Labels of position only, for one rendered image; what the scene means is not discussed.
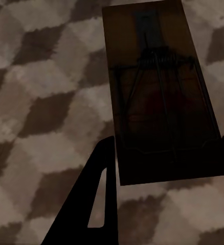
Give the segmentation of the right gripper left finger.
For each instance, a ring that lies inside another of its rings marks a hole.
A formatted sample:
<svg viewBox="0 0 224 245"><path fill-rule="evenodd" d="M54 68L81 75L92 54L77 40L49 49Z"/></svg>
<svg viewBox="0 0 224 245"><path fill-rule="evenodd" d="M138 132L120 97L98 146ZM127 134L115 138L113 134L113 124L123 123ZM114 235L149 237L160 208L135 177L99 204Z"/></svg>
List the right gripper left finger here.
<svg viewBox="0 0 224 245"><path fill-rule="evenodd" d="M88 228L106 167L104 226ZM41 245L119 245L114 136L96 145Z"/></svg>

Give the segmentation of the mousetrap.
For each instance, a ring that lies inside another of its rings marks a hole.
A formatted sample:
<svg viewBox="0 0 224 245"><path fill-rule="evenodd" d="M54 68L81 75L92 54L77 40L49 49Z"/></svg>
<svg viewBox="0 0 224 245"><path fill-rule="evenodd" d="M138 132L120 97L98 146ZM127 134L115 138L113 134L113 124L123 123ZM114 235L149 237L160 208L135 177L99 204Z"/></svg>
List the mousetrap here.
<svg viewBox="0 0 224 245"><path fill-rule="evenodd" d="M120 186L224 176L181 0L101 8Z"/></svg>

